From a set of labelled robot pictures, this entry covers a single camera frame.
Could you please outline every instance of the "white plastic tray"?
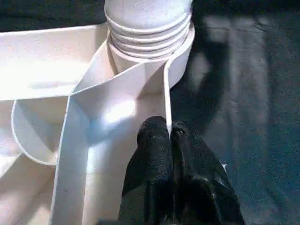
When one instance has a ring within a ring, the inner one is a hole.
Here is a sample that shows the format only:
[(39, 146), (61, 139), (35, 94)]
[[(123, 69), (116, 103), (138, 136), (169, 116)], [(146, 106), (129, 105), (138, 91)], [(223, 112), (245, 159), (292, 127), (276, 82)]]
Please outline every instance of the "white plastic tray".
[(169, 88), (194, 34), (167, 60), (128, 58), (121, 67), (105, 24), (1, 34), (0, 73), (13, 78), (0, 92), (0, 225), (116, 219), (139, 126), (161, 115), (171, 128)]

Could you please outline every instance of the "white cylindrical pipe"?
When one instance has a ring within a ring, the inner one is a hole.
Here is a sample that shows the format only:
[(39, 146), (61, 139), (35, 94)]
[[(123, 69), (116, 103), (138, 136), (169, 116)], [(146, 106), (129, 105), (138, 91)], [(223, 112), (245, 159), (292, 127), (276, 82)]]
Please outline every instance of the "white cylindrical pipe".
[(106, 0), (107, 15), (121, 26), (153, 29), (173, 23), (190, 11), (192, 0)]
[[(187, 35), (187, 38), (183, 42), (183, 44), (172, 54), (172, 56), (167, 56), (167, 57), (162, 57), (159, 59), (152, 59), (151, 63), (156, 67), (157, 65), (162, 65), (164, 62), (168, 60), (175, 61), (173, 63), (173, 66), (176, 66), (176, 72), (174, 72), (174, 69), (172, 69), (173, 72), (169, 73), (169, 87), (173, 87), (183, 76), (187, 61), (188, 61), (188, 56), (193, 44), (193, 40), (195, 37), (195, 28), (193, 23), (191, 22), (190, 27), (189, 27), (189, 32)], [(114, 60), (116, 69), (119, 73), (124, 72), (125, 70), (129, 69), (130, 67), (144, 62), (145, 59), (137, 58), (137, 57), (132, 57), (124, 52), (120, 51), (112, 41), (111, 36), (109, 35), (107, 39), (107, 44), (111, 50), (112, 58)]]
[(167, 57), (188, 35), (192, 0), (107, 0), (105, 15), (114, 45), (140, 59)]

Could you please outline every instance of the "dark fabric background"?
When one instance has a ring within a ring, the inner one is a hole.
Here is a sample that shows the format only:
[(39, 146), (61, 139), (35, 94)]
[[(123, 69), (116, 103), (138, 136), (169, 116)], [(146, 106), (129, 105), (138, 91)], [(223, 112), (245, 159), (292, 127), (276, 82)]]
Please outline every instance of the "dark fabric background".
[[(194, 0), (195, 42), (171, 90), (223, 164), (248, 224), (300, 224), (300, 8)], [(105, 22), (103, 0), (0, 0), (0, 30)]]

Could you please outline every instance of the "ribbed cylinder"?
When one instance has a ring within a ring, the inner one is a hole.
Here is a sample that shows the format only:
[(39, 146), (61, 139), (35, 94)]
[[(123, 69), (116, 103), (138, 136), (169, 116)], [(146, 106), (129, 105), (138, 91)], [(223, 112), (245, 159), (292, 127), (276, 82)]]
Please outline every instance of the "ribbed cylinder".
[(186, 39), (191, 0), (107, 0), (105, 15), (113, 44), (144, 59), (172, 54)]

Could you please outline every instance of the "white plastic part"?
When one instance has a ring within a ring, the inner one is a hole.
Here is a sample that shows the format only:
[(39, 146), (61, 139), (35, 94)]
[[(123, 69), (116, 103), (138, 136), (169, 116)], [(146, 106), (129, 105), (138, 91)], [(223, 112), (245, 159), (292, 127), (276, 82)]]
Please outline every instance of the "white plastic part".
[(0, 100), (68, 96), (106, 36), (106, 23), (0, 33)]
[[(151, 60), (152, 63), (158, 63), (158, 62), (166, 62), (167, 60), (174, 60), (178, 57), (180, 57), (180, 60), (175, 64), (176, 65), (176, 72), (173, 72), (169, 76), (169, 85), (170, 88), (173, 87), (183, 76), (188, 56), (192, 47), (193, 40), (195, 38), (195, 28), (193, 23), (189, 26), (189, 32), (188, 35), (183, 42), (183, 44), (171, 55), (168, 57), (163, 57), (161, 59)], [(139, 59), (135, 57), (128, 56), (124, 54), (123, 52), (119, 51), (114, 44), (112, 43), (110, 37), (107, 39), (107, 43), (109, 45), (109, 49), (111, 51), (115, 66), (117, 71), (120, 73), (133, 65), (136, 65), (137, 63), (146, 61), (146, 59)]]
[(158, 59), (171, 55), (188, 34), (191, 2), (105, 1), (112, 43), (121, 52), (136, 58)]
[[(102, 32), (97, 35), (106, 37), (106, 30)], [(48, 219), (52, 225), (90, 225), (100, 218), (116, 219), (140, 125), (161, 115), (171, 132), (169, 88), (184, 73), (194, 36), (191, 24), (184, 43), (171, 56), (156, 60), (127, 56), (110, 48), (109, 39), (97, 43), (101, 46), (84, 75), (78, 75), (76, 87), (68, 89), (68, 99), (67, 92), (45, 97), (39, 91), (35, 98), (26, 94), (16, 100), (12, 118), (12, 102), (0, 111), (0, 121), (6, 121), (0, 128), (11, 131), (11, 119), (18, 144), (13, 143), (24, 153), (0, 178), (0, 209), (10, 209), (8, 216), (0, 215), (0, 225), (43, 225)]]
[(13, 101), (0, 101), (0, 177), (20, 155), (10, 126)]
[(53, 172), (54, 167), (37, 164), (23, 154), (17, 157), (0, 177), (0, 225), (47, 224)]
[(67, 97), (16, 100), (12, 110), (13, 135), (21, 151), (44, 165), (56, 165)]
[(191, 3), (192, 0), (106, 0), (105, 8), (120, 26), (146, 30), (174, 26), (189, 13)]
[(150, 116), (166, 117), (163, 69), (164, 63), (140, 63), (108, 82), (71, 95), (51, 224), (87, 225), (99, 218), (117, 218), (138, 129)]

